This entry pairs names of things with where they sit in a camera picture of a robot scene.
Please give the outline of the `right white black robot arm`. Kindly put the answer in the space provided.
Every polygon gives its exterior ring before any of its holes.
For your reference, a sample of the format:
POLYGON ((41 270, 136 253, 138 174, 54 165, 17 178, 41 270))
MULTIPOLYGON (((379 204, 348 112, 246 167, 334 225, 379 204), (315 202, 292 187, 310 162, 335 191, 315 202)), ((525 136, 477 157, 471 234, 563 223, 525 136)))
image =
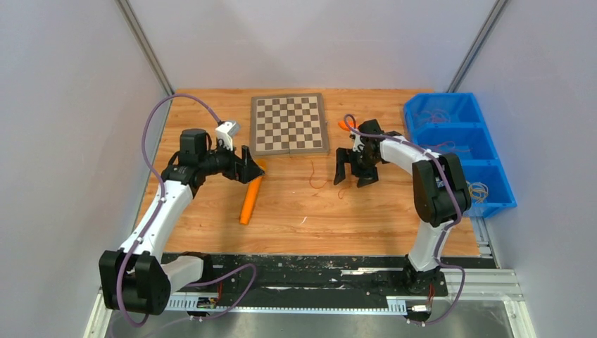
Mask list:
POLYGON ((420 226, 401 277, 406 291, 419 294, 442 267, 440 253, 446 238, 472 204, 460 158, 425 149, 399 132, 385 132, 375 119, 358 125, 347 114, 341 126, 349 131, 353 146, 336 150, 334 184, 345 180, 347 169, 357 178, 358 187, 375 183, 378 163, 397 165, 412 177, 420 226))

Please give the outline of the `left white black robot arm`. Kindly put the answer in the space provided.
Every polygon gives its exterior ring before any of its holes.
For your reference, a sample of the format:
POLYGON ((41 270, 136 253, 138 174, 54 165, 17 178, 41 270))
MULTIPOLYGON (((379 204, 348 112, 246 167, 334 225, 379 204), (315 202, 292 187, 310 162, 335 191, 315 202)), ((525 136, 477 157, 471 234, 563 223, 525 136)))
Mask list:
POLYGON ((133 233, 115 251, 99 259, 106 308, 144 315, 161 314, 170 295, 189 285, 206 292, 215 283, 207 257, 187 252, 164 264, 165 245, 183 211, 211 175, 247 184, 264 176, 249 146, 238 154, 231 136, 218 131, 211 138, 203 129, 183 130, 179 149, 158 177, 158 191, 133 233))

